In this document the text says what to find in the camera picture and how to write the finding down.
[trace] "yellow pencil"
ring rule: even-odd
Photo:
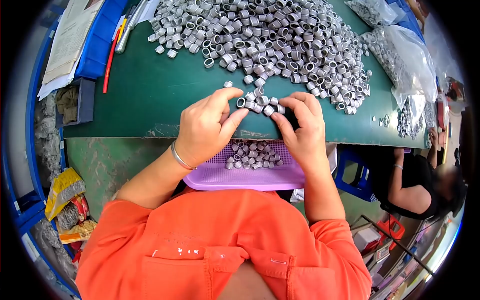
[[[125,28],[125,24],[127,23],[127,15],[125,15],[125,18],[123,19],[123,23],[120,26],[120,34],[119,34],[119,41],[121,38],[121,34],[123,33],[123,29]]]

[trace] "purple plastic basket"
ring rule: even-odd
[[[209,161],[201,164],[197,170],[188,174],[183,181],[192,189],[216,191],[228,189],[253,189],[258,191],[280,191],[302,189],[305,176],[297,162],[292,158],[283,141],[268,141],[272,149],[280,154],[283,165],[273,169],[225,169],[228,157],[233,156],[232,141]]]

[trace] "red plastic stool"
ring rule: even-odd
[[[398,225],[398,230],[397,231],[393,230],[393,228],[395,227],[395,224]],[[403,227],[403,225],[392,215],[390,215],[390,219],[386,220],[385,222],[378,221],[377,225],[378,225],[378,227],[380,227],[384,231],[388,232],[392,236],[392,238],[394,238],[395,240],[401,239],[403,234],[405,233],[405,227]],[[384,235],[382,232],[379,232],[379,233],[382,236],[380,238],[380,244],[382,244],[383,241],[388,238],[388,236]],[[390,245],[390,248],[389,248],[390,251],[393,248],[395,248],[395,246],[396,246],[396,244],[392,243]]]

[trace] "stool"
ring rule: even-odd
[[[405,233],[405,227],[403,227],[403,225],[393,215],[390,215],[390,218],[388,220],[386,220],[385,222],[378,221],[377,225],[381,229],[385,230],[385,232],[388,232],[392,236],[392,238],[394,238],[395,240],[400,240],[403,237],[403,234]],[[398,225],[398,230],[397,231],[393,230],[395,225]],[[384,235],[382,232],[379,232],[379,233],[382,236],[380,238],[380,244],[382,244],[382,242],[389,237]],[[390,245],[390,248],[389,248],[390,251],[393,248],[395,248],[395,246],[396,246],[396,244],[392,243]]]
[[[345,172],[347,160],[353,161],[359,165],[355,180],[352,183],[346,183],[343,181],[343,174]],[[365,201],[377,201],[377,198],[372,193],[372,182],[370,177],[366,179],[367,170],[367,165],[355,152],[345,149],[340,154],[340,160],[338,162],[336,177],[334,180],[336,187]]]

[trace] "red pen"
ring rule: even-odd
[[[105,70],[105,78],[103,79],[103,93],[107,93],[108,87],[108,78],[110,77],[110,68],[112,66],[112,59],[113,53],[115,52],[115,46],[117,45],[117,41],[119,39],[120,29],[117,30],[117,34],[115,35],[115,39],[112,42],[112,49],[110,50],[110,55],[108,56],[107,62],[107,69]]]

